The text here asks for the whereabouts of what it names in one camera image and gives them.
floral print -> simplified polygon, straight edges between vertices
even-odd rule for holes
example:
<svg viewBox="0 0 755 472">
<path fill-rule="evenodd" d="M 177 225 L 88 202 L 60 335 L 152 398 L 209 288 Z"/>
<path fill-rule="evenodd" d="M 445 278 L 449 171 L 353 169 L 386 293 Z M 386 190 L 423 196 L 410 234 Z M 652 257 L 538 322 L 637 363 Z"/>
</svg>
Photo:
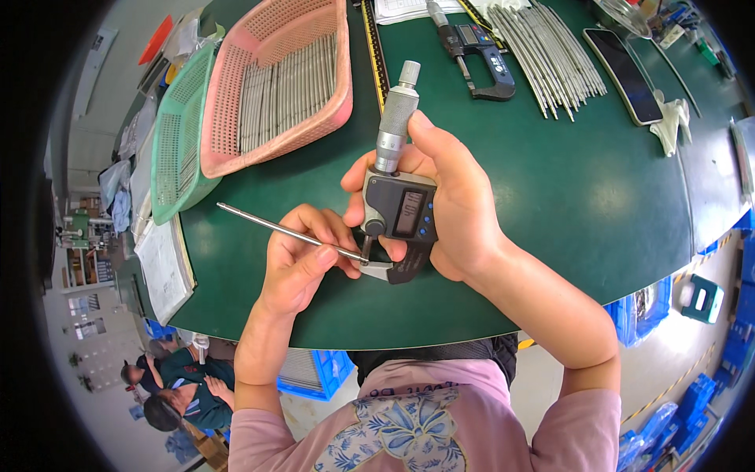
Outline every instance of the floral print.
<svg viewBox="0 0 755 472">
<path fill-rule="evenodd" d="M 446 407 L 456 388 L 409 395 L 361 398 L 352 405 L 357 422 L 336 434 L 314 465 L 318 472 L 354 470 L 380 451 L 401 459 L 407 470 L 467 469 Z"/>
</svg>

metal rods in basket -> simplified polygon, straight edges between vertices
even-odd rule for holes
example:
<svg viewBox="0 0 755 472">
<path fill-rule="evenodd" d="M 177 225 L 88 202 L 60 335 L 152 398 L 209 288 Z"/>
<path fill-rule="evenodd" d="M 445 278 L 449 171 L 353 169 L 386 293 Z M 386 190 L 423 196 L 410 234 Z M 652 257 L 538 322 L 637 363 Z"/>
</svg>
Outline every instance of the metal rods in basket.
<svg viewBox="0 0 755 472">
<path fill-rule="evenodd" d="M 239 152 L 248 153 L 314 115 L 335 92 L 335 33 L 321 36 L 278 63 L 244 68 Z"/>
</svg>

pink plastic basket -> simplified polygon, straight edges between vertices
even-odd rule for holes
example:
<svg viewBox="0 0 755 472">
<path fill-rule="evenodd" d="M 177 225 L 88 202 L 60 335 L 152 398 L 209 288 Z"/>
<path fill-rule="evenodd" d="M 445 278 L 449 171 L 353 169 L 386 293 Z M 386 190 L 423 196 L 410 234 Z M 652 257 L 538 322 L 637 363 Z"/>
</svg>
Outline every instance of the pink plastic basket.
<svg viewBox="0 0 755 472">
<path fill-rule="evenodd" d="M 217 54 L 202 119 L 199 155 L 207 178 L 290 153 L 339 129 L 353 105 L 347 3 L 343 0 L 263 0 L 228 32 Z M 335 91 L 320 111 L 241 154 L 237 137 L 244 68 L 278 63 L 286 54 L 336 33 Z"/>
</svg>

green workbench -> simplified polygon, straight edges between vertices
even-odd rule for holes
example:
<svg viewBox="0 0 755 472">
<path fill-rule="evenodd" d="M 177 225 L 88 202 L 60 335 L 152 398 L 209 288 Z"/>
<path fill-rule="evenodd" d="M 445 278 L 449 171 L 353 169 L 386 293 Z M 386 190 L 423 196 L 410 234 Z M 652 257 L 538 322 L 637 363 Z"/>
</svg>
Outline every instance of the green workbench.
<svg viewBox="0 0 755 472">
<path fill-rule="evenodd" d="M 256 3 L 214 0 L 205 9 L 205 21 L 229 29 Z M 580 40 L 583 28 L 594 27 L 594 19 L 577 2 L 545 3 Z M 220 210 L 215 202 L 272 221 L 302 202 L 339 213 L 345 210 L 348 195 L 339 180 L 357 158 L 374 149 L 380 120 L 362 16 L 349 7 L 348 17 L 351 118 L 315 143 L 227 175 L 202 202 L 181 213 L 198 285 L 171 325 L 238 339 L 262 286 L 270 231 Z M 463 14 L 449 18 L 452 23 L 469 22 Z M 683 267 L 737 221 L 741 202 L 736 187 L 718 189 L 732 185 L 726 179 L 734 178 L 736 184 L 735 177 L 718 178 L 705 168 L 711 160 L 733 162 L 726 125 L 730 116 L 742 114 L 736 107 L 735 86 L 723 81 L 684 39 L 667 53 L 695 94 L 704 118 L 699 119 L 690 107 L 695 145 L 684 144 L 678 156 L 665 158 L 648 127 L 631 122 L 614 85 L 586 46 L 609 94 L 588 99 L 571 123 L 563 111 L 559 121 L 543 119 L 510 55 L 504 59 L 517 83 L 516 96 L 506 103 L 475 101 L 455 62 L 440 46 L 429 18 L 378 30 L 391 84 L 396 83 L 404 60 L 422 64 L 419 107 L 465 143 L 487 171 L 503 231 L 601 304 Z M 667 100 L 686 97 L 650 44 L 638 40 L 633 46 Z M 474 59 L 478 58 L 469 62 L 476 85 L 491 85 L 482 61 Z M 707 176 L 698 175 L 701 167 Z M 708 187 L 715 189 L 715 199 L 706 197 Z M 143 287 L 140 290 L 148 303 Z M 444 279 L 430 264 L 404 285 L 368 276 L 353 281 L 332 270 L 310 307 L 297 317 L 291 346 L 413 347 L 516 330 L 486 299 L 465 284 Z"/>
</svg>

black pants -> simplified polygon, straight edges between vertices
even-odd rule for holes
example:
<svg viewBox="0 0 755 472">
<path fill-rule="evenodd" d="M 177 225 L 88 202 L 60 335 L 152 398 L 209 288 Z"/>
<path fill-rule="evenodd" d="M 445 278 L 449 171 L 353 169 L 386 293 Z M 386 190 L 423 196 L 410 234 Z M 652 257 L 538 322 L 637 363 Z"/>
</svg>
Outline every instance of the black pants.
<svg viewBox="0 0 755 472">
<path fill-rule="evenodd" d="M 512 333 L 464 343 L 443 344 L 442 346 L 391 350 L 350 350 L 347 351 L 347 354 L 357 368 L 356 381 L 360 387 L 370 372 L 389 360 L 491 359 L 501 368 L 506 376 L 506 382 L 511 388 L 511 382 L 516 375 L 516 352 L 518 349 L 518 333 Z"/>
</svg>

